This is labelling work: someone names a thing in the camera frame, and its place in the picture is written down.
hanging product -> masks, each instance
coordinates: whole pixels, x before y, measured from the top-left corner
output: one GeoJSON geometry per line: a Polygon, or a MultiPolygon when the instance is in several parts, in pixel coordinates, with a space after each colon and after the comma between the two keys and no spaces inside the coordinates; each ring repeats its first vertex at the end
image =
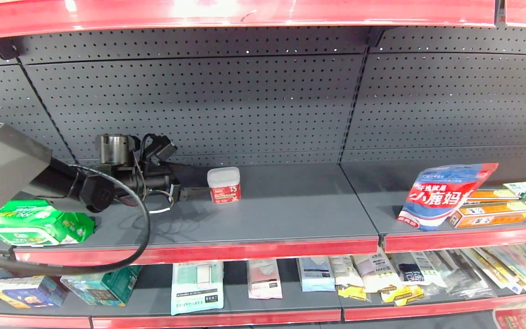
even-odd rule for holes
{"type": "Polygon", "coordinates": [[[422,231],[434,231],[498,166],[498,163],[456,164],[422,171],[397,220],[422,231]]]}

gray shelf surface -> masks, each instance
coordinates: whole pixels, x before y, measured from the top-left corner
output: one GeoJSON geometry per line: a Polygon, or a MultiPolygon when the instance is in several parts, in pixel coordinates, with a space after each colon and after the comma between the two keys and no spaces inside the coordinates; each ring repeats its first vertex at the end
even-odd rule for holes
{"type": "Polygon", "coordinates": [[[320,329],[496,329],[491,311],[445,316],[321,323],[320,329]]]}
{"type": "MultiPolygon", "coordinates": [[[[363,203],[380,234],[415,233],[428,234],[406,223],[397,221],[407,193],[420,171],[444,165],[498,162],[499,168],[484,186],[500,186],[501,183],[526,181],[526,158],[490,159],[446,159],[409,160],[392,162],[348,162],[342,163],[342,170],[363,203]]],[[[526,223],[491,225],[473,229],[455,229],[444,222],[434,232],[440,231],[480,231],[505,229],[507,227],[526,227],[526,223]]]]}
{"type": "MultiPolygon", "coordinates": [[[[278,260],[283,299],[249,299],[247,264],[244,261],[225,262],[225,307],[192,314],[226,314],[243,312],[282,312],[297,310],[340,309],[336,292],[301,291],[295,259],[278,260]]],[[[138,283],[125,308],[96,306],[94,317],[169,316],[171,302],[172,265],[144,266],[138,283]]]]}
{"type": "MultiPolygon", "coordinates": [[[[152,215],[150,248],[248,242],[338,240],[376,237],[371,220],[337,164],[251,166],[241,169],[242,199],[216,205],[206,193],[152,215]]],[[[165,197],[148,199],[148,209],[165,197]]],[[[138,210],[112,205],[94,216],[98,227],[67,249],[137,246],[143,223],[138,210]]],[[[31,248],[30,252],[50,250],[31,248]]]]}

red shelf edge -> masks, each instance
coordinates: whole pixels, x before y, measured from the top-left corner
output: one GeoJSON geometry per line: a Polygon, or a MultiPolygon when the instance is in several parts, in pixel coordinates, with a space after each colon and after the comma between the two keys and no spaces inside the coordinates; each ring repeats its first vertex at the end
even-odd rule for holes
{"type": "Polygon", "coordinates": [[[0,314],[0,325],[33,328],[90,328],[88,317],[18,316],[0,314]]]}
{"type": "Polygon", "coordinates": [[[0,37],[103,29],[439,25],[494,27],[494,0],[18,0],[0,3],[0,37]]]}
{"type": "Polygon", "coordinates": [[[526,243],[526,227],[488,231],[440,231],[438,233],[391,233],[384,237],[385,252],[408,252],[526,243]]]}
{"type": "Polygon", "coordinates": [[[340,321],[342,310],[260,312],[165,317],[93,317],[94,329],[188,328],[340,321]]]}
{"type": "MultiPolygon", "coordinates": [[[[203,260],[256,260],[265,258],[292,258],[346,254],[374,254],[379,238],[366,237],[352,240],[269,242],[210,246],[181,246],[175,248],[148,248],[135,264],[170,264],[203,260]]],[[[89,266],[122,260],[134,248],[110,250],[16,249],[17,260],[57,265],[89,266]]]]}
{"type": "Polygon", "coordinates": [[[491,310],[510,302],[524,302],[526,294],[463,302],[442,302],[440,304],[408,305],[385,308],[345,308],[344,321],[382,320],[387,318],[439,316],[443,314],[465,313],[491,310]]]}

plastic bag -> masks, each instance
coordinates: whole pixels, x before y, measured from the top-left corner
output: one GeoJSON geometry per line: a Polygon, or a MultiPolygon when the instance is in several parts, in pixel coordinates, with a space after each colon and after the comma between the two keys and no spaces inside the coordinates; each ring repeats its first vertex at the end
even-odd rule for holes
{"type": "Polygon", "coordinates": [[[353,260],[365,284],[365,291],[377,293],[389,286],[395,288],[403,286],[401,279],[387,255],[381,248],[373,255],[354,255],[353,260]]]}
{"type": "Polygon", "coordinates": [[[453,263],[459,267],[449,277],[449,280],[453,281],[455,285],[448,286],[447,294],[461,296],[465,299],[497,297],[494,290],[482,277],[480,270],[459,250],[446,250],[446,252],[453,263]]]}
{"type": "Polygon", "coordinates": [[[498,166],[498,163],[456,164],[422,171],[397,220],[422,231],[434,231],[498,166]]]}

